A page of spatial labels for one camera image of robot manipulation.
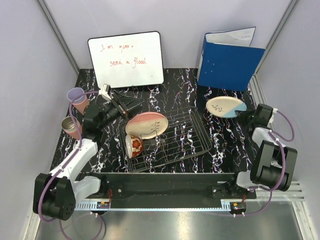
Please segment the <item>blue and beige plate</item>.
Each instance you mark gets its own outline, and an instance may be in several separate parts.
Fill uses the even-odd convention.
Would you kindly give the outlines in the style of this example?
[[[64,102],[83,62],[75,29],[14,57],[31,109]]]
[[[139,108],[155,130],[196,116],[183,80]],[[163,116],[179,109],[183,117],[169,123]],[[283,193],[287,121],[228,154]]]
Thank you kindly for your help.
[[[240,99],[231,96],[217,96],[207,101],[208,112],[219,118],[236,118],[238,112],[247,110],[247,105]]]

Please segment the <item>pink and beige plate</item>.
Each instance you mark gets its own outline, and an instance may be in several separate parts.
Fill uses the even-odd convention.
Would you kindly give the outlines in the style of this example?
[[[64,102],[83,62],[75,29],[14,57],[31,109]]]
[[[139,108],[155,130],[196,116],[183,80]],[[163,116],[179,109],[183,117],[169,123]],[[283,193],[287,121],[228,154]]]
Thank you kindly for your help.
[[[125,126],[125,132],[142,140],[148,140],[163,134],[168,126],[169,121],[163,114],[143,112],[129,120]]]

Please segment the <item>pink cup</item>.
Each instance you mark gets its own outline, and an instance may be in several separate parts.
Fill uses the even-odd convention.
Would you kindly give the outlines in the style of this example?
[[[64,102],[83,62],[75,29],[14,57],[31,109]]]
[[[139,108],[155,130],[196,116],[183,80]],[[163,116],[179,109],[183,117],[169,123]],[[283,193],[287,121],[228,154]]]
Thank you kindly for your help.
[[[82,126],[80,123],[77,123],[76,131],[72,133],[67,133],[70,137],[76,140],[80,140],[82,138]]]
[[[82,115],[85,114],[85,108],[89,105],[89,101],[86,95],[83,95],[76,100],[74,100],[72,104]]]

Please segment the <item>lilac cup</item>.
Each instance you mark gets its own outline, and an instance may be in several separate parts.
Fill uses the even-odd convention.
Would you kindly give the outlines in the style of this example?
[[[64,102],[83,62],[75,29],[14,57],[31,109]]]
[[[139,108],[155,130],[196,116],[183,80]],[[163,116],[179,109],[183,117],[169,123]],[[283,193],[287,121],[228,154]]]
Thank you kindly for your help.
[[[82,88],[74,87],[68,91],[66,97],[70,102],[81,103],[85,97],[83,94],[84,90]]]

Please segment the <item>grey wire dish rack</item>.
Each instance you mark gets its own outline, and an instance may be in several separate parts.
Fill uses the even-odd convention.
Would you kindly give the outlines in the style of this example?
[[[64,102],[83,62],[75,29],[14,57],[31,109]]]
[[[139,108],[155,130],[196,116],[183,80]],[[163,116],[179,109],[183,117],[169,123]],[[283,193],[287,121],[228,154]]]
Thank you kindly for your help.
[[[129,173],[149,172],[187,159],[196,159],[207,153],[211,140],[207,134],[197,108],[187,106],[160,113],[168,119],[168,128],[160,136],[142,139],[144,149],[135,158],[126,152],[127,123],[120,127],[120,142]]]

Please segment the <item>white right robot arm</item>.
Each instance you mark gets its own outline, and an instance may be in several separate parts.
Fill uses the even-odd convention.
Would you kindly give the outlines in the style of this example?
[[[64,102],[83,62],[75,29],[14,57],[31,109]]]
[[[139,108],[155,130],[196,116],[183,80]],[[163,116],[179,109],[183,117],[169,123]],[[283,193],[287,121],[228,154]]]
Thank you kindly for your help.
[[[298,157],[295,148],[281,143],[292,142],[295,131],[290,120],[277,108],[259,104],[255,110],[236,110],[236,116],[248,129],[249,136],[258,146],[258,152],[251,170],[235,174],[235,181],[227,185],[228,195],[239,198],[245,189],[254,191],[258,188],[272,192],[285,192],[289,189]],[[291,138],[287,139],[272,130],[268,125],[274,120],[275,114],[280,114],[291,128]]]

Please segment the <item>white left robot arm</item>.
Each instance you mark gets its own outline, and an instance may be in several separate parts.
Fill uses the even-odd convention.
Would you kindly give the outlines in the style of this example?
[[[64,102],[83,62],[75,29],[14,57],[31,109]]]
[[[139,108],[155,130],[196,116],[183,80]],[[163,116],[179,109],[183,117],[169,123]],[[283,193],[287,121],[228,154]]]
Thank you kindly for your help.
[[[79,137],[78,146],[57,167],[49,173],[40,173],[35,179],[33,212],[46,223],[55,219],[66,221],[76,204],[91,195],[103,198],[108,193],[107,184],[99,177],[89,175],[79,181],[76,179],[87,162],[98,153],[104,128],[120,117],[129,120],[144,103],[142,98],[126,96],[118,91],[109,95],[99,90],[97,94],[109,103],[108,108],[102,109],[95,103],[85,106],[82,128],[71,114]]]

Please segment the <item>whiteboard with red writing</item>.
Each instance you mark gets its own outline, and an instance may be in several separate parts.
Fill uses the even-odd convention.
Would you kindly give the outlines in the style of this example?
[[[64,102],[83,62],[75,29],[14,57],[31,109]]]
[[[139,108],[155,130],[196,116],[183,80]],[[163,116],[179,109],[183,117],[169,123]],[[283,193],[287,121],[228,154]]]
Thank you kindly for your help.
[[[98,88],[159,85],[164,82],[158,31],[90,38],[87,41]]]

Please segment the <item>red floral bowl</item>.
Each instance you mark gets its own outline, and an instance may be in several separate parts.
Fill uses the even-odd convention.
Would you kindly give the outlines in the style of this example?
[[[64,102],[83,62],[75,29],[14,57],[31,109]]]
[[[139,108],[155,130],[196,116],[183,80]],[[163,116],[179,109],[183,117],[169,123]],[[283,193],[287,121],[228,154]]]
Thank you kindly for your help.
[[[143,140],[134,135],[127,134],[125,137],[126,153],[130,159],[139,156],[144,150]]]

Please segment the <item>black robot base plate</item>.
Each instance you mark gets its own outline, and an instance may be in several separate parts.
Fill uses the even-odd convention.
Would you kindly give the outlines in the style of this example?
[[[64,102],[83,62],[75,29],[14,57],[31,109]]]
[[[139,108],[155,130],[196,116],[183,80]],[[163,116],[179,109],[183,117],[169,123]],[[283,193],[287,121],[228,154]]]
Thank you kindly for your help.
[[[77,177],[97,177],[101,187],[90,199],[111,197],[111,208],[213,209],[221,200],[254,200],[257,195],[236,185],[233,173],[80,173]]]

